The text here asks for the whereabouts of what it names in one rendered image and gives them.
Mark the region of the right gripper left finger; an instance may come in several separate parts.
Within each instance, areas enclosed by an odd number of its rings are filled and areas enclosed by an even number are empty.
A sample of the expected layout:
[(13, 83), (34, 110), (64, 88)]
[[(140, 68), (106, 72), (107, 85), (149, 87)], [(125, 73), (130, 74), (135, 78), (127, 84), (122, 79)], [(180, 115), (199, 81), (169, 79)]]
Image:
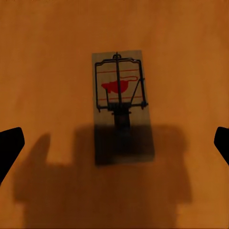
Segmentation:
[(20, 127), (0, 132), (0, 184), (25, 145)]

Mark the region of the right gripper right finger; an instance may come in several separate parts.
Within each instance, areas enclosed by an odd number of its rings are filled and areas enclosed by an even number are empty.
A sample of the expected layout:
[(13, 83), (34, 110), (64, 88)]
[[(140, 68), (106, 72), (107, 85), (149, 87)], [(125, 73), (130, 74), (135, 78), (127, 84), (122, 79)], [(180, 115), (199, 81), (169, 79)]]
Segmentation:
[(214, 144), (229, 165), (229, 129), (228, 128), (224, 128), (224, 127), (217, 128)]

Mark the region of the mousetrap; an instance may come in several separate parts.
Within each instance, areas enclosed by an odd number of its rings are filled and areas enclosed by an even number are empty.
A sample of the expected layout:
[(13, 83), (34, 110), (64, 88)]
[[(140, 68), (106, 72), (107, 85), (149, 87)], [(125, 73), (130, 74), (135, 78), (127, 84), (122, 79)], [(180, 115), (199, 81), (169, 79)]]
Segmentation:
[(95, 166), (155, 162), (142, 50), (92, 53)]

